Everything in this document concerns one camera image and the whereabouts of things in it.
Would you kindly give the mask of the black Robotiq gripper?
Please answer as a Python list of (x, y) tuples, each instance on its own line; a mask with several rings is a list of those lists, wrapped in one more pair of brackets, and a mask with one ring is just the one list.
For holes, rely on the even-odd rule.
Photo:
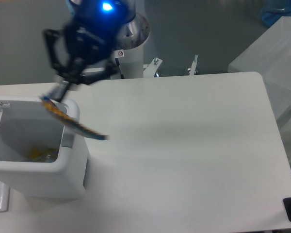
[[(110, 57), (122, 27), (135, 17), (134, 0), (67, 0), (72, 18), (61, 30), (42, 32), (50, 66), (63, 78), (55, 100), (61, 102), (75, 85), (91, 85), (119, 72), (110, 59), (102, 71), (84, 75), (87, 64)], [(62, 64), (56, 45), (63, 37), (68, 59)]]

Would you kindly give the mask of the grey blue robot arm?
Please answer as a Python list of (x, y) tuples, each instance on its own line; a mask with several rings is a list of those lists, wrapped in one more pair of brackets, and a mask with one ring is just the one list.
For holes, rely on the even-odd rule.
[(116, 50), (143, 44), (150, 32), (133, 0), (68, 0), (71, 18), (59, 29), (43, 30), (52, 69), (62, 79), (44, 99), (61, 102), (73, 85), (104, 80), (120, 72)]

